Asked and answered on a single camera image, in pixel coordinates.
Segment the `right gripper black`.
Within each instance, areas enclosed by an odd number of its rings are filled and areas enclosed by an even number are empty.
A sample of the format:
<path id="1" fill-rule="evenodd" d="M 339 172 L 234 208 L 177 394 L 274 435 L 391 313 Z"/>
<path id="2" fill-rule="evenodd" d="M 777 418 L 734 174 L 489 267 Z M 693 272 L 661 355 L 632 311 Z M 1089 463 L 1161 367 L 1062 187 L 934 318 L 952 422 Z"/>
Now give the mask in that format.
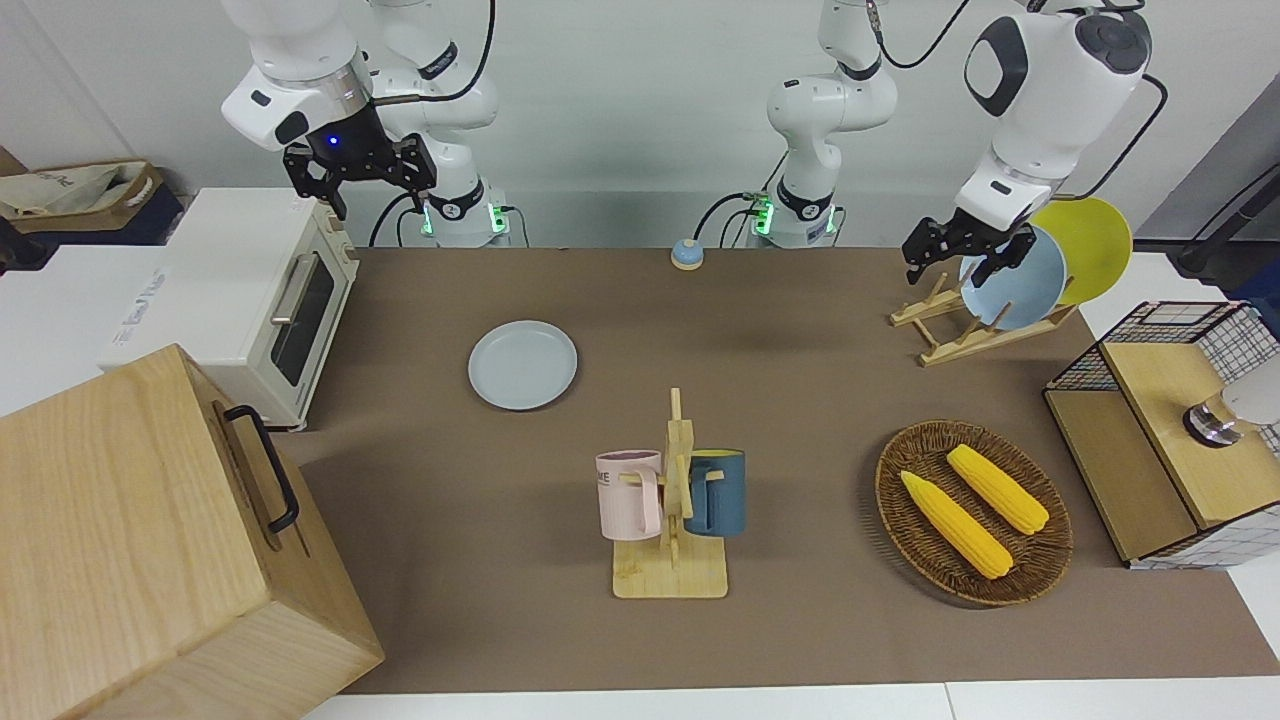
<path id="1" fill-rule="evenodd" d="M 347 218 L 343 181 L 387 181 L 412 196 L 436 187 L 438 169 L 425 138 L 404 137 L 393 149 L 372 104 L 312 129 L 305 142 L 284 147 L 285 173 L 300 197 L 326 204 L 339 220 Z"/>

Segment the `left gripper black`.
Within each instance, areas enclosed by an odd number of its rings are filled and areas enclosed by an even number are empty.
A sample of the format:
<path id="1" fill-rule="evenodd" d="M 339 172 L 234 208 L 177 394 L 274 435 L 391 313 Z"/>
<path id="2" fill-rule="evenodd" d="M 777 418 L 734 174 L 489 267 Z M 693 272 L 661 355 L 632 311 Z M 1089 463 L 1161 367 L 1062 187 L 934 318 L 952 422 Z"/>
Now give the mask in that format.
<path id="1" fill-rule="evenodd" d="M 937 258 L 984 256 L 973 269 L 973 287 L 980 288 L 993 274 L 1018 268 L 1037 242 L 1029 224 L 997 229 L 968 213 L 955 213 L 941 222 L 924 217 L 918 224 L 918 240 L 902 243 L 906 281 L 914 286 Z"/>

